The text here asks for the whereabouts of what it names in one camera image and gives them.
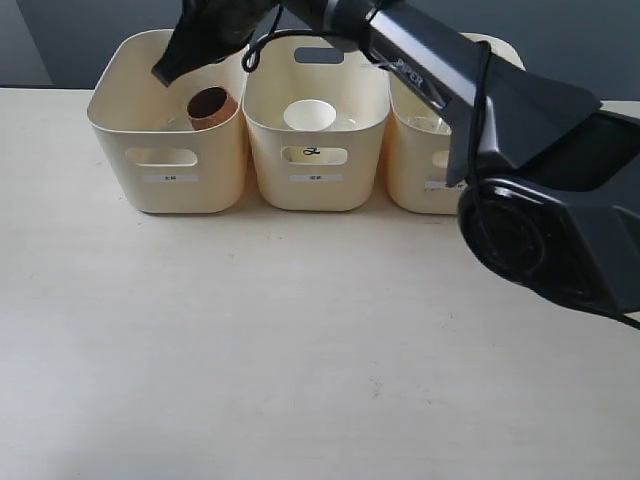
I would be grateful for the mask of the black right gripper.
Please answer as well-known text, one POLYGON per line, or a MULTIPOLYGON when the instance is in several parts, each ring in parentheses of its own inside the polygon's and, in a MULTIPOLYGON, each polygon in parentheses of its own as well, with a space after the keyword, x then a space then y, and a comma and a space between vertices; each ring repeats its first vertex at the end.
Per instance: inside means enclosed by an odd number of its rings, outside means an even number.
POLYGON ((244 47, 280 1, 183 1, 178 24, 151 73, 163 86, 244 47))

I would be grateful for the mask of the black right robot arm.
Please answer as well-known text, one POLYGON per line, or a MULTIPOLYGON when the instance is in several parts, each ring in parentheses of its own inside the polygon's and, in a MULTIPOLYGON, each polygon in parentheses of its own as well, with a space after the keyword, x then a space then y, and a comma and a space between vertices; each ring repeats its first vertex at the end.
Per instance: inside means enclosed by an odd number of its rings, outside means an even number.
POLYGON ((522 70, 403 1, 186 1, 152 67, 164 85, 240 54, 254 71, 278 32, 358 51, 451 128, 448 186, 457 218, 490 271, 561 307, 637 327, 639 121, 591 91, 522 70))

